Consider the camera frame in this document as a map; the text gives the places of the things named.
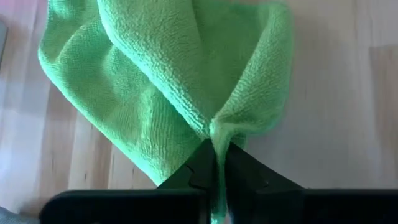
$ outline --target wood grain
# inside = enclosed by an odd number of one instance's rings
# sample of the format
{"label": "wood grain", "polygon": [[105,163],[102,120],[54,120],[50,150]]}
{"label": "wood grain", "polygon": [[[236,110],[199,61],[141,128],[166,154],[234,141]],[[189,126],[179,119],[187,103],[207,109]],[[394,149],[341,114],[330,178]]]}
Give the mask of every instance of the wood grain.
{"label": "wood grain", "polygon": [[[295,20],[281,123],[248,151],[306,187],[398,187],[398,1],[289,0]],[[0,0],[0,206],[37,214],[66,189],[153,183],[49,82],[37,61],[45,0]]]}

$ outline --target microfiber cloth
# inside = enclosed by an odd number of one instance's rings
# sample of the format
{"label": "microfiber cloth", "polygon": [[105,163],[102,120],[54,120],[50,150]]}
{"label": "microfiber cloth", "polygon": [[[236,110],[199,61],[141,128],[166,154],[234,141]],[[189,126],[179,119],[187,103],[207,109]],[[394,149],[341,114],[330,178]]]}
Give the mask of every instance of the microfiber cloth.
{"label": "microfiber cloth", "polygon": [[277,2],[50,0],[39,60],[157,185],[211,138],[220,182],[212,217],[222,222],[230,141],[243,147],[281,116],[292,18]]}

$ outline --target pinched towel fabric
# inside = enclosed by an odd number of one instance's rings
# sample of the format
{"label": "pinched towel fabric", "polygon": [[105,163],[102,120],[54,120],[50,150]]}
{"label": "pinched towel fabric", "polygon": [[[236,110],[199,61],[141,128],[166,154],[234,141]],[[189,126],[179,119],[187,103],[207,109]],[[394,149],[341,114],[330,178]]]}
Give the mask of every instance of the pinched towel fabric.
{"label": "pinched towel fabric", "polygon": [[40,63],[157,185],[211,138],[225,210],[230,140],[273,127],[287,97],[292,18],[281,3],[49,0]]}

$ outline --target towel fold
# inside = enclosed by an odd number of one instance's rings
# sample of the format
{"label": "towel fold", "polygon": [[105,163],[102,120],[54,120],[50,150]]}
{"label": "towel fold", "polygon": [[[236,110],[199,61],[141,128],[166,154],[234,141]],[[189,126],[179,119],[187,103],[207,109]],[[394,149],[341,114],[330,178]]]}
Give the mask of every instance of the towel fold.
{"label": "towel fold", "polygon": [[222,222],[230,140],[243,147],[281,115],[292,21],[275,2],[49,0],[39,60],[157,185],[211,138],[220,172],[213,220]]}

